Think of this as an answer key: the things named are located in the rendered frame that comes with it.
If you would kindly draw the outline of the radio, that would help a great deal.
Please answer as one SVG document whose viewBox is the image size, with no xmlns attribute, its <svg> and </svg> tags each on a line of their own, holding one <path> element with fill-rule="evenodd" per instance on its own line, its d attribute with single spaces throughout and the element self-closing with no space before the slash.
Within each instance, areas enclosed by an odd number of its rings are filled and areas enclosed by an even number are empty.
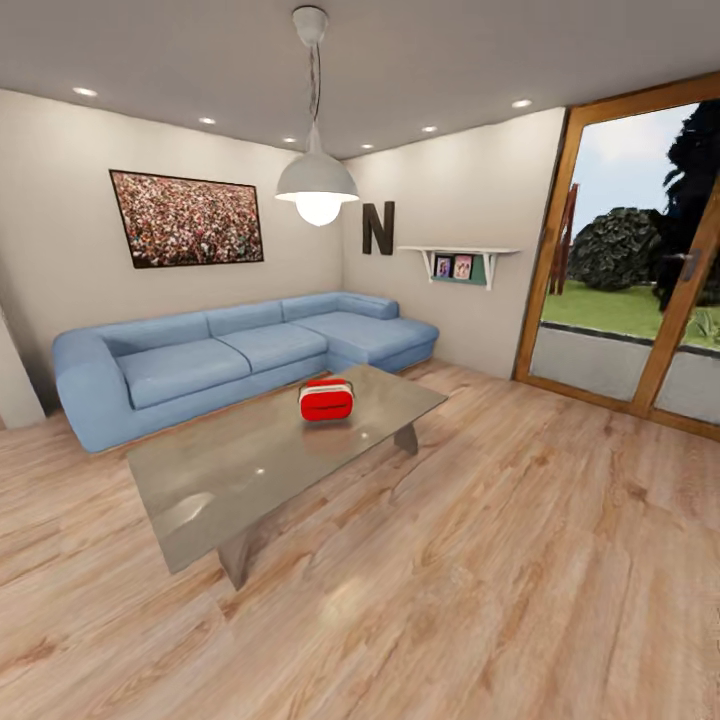
<svg viewBox="0 0 720 720">
<path fill-rule="evenodd" d="M 315 379 L 305 386 L 297 400 L 306 420 L 340 419 L 352 414 L 355 395 L 343 379 Z"/>
</svg>

